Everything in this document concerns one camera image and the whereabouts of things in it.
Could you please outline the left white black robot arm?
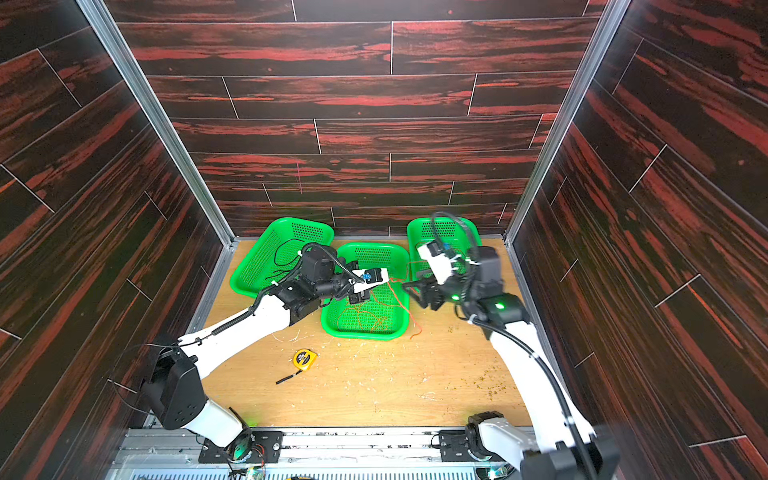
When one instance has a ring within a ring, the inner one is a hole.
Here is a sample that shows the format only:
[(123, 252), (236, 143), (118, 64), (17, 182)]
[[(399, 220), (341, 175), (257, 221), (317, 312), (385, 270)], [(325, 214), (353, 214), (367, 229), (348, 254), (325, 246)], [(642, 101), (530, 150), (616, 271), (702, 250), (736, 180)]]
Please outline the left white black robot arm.
[(387, 269), (347, 263), (335, 249), (316, 242), (306, 244), (297, 256), (288, 273), (262, 289), (247, 309), (160, 347), (141, 394), (164, 429), (186, 429), (241, 458), (238, 450), (250, 448), (251, 428), (210, 399), (203, 380), (239, 352), (326, 303), (344, 299), (362, 303), (370, 290), (390, 280)]

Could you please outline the green plastic basket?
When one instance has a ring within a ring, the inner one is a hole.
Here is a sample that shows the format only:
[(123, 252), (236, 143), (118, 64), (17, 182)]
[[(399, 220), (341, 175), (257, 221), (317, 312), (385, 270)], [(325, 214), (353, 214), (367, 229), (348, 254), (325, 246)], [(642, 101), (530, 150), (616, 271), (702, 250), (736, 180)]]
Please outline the green plastic basket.
[(390, 281), (370, 290), (370, 299), (350, 305), (333, 301), (321, 312), (324, 331), (344, 339), (389, 341), (401, 337), (410, 324), (410, 297), (402, 284), (410, 280), (410, 257), (395, 244), (354, 242), (341, 246), (338, 255), (357, 261), (361, 269), (386, 268)]
[(306, 244), (330, 245), (334, 236), (335, 232), (326, 224), (293, 217), (277, 219), (238, 265), (230, 287), (237, 294), (255, 298), (262, 289), (289, 273)]
[[(465, 257), (471, 252), (471, 241), (462, 227), (455, 221), (440, 217), (436, 220), (436, 230), (445, 244), (452, 249), (459, 258), (453, 263), (459, 275), (466, 273)], [(410, 278), (418, 280), (430, 273), (428, 262), (418, 253), (418, 248), (435, 239), (431, 228), (431, 219), (422, 217), (412, 220), (407, 228), (408, 250), (410, 255)]]

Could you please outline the right green plastic basket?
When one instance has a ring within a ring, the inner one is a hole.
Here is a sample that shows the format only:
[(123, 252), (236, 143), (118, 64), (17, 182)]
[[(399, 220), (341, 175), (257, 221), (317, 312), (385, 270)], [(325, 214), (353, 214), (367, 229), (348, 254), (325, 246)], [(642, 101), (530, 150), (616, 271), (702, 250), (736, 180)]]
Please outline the right green plastic basket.
[[(459, 258), (453, 263), (459, 275), (466, 273), (465, 257), (471, 252), (471, 241), (462, 227), (455, 221), (440, 217), (436, 220), (436, 230), (445, 244), (452, 249)], [(428, 262), (418, 253), (418, 248), (435, 239), (431, 228), (431, 219), (422, 217), (412, 220), (407, 228), (408, 250), (410, 255), (410, 278), (418, 280), (430, 273)]]

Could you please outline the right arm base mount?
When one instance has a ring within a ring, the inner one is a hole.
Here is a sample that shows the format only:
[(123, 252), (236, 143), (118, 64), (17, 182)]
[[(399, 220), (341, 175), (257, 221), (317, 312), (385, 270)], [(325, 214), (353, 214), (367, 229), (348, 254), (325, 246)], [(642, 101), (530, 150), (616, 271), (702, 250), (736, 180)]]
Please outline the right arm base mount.
[(503, 461), (518, 467), (523, 459), (522, 444), (509, 429), (481, 425), (477, 430), (440, 430), (436, 437), (431, 446), (443, 462)]

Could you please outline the middle green plastic basket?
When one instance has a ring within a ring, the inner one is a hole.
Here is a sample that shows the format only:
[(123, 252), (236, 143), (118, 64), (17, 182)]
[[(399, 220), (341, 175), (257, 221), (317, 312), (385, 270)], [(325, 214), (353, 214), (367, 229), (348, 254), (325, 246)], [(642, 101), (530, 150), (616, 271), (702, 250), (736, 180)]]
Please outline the middle green plastic basket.
[(354, 242), (341, 246), (338, 255), (357, 261), (361, 269), (386, 268), (390, 281), (370, 290), (370, 299), (350, 305), (333, 301), (321, 312), (324, 331), (344, 339), (389, 341), (401, 337), (410, 324), (410, 297), (402, 284), (410, 280), (410, 257), (395, 244)]

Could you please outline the left green plastic basket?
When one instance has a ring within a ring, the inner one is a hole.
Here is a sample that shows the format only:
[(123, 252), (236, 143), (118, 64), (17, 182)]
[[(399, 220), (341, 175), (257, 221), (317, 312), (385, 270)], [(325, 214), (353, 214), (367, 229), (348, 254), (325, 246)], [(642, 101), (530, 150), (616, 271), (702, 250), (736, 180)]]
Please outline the left green plastic basket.
[(306, 244), (330, 245), (334, 236), (335, 232), (326, 224), (293, 217), (277, 219), (238, 265), (230, 287), (237, 294), (255, 298), (262, 289), (289, 273)]

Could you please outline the yellow tape measure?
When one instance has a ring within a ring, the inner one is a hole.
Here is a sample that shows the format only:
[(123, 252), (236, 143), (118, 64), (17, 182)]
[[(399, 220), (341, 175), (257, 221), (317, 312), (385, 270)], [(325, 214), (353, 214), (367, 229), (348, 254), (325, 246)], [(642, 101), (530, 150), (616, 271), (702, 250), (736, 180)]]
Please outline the yellow tape measure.
[(292, 365), (296, 371), (290, 375), (287, 375), (275, 382), (276, 385), (280, 385), (301, 373), (306, 372), (311, 368), (318, 358), (318, 354), (310, 349), (300, 349), (292, 357)]

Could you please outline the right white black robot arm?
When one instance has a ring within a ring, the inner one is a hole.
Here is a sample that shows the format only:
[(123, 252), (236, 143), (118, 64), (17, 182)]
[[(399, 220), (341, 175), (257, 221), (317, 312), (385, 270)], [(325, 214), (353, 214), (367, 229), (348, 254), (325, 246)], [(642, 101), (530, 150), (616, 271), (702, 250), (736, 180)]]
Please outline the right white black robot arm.
[(450, 304), (460, 320), (482, 329), (502, 359), (528, 411), (534, 432), (513, 426), (503, 414), (483, 412), (465, 426), (468, 452), (498, 457), (515, 479), (612, 479), (620, 451), (601, 438), (571, 400), (547, 360), (536, 325), (520, 298), (506, 291), (501, 260), (478, 244), (468, 224), (437, 211), (429, 220), (433, 240), (419, 246), (428, 273), (403, 285), (420, 307)]

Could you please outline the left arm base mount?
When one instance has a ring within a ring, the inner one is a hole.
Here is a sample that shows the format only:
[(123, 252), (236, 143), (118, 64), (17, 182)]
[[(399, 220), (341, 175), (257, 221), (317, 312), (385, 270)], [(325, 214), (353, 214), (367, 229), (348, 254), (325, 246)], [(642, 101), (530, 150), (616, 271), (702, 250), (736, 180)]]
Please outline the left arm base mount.
[(218, 447), (205, 439), (198, 462), (202, 464), (263, 464), (277, 463), (284, 432), (280, 430), (251, 430), (250, 437), (240, 434), (227, 447)]

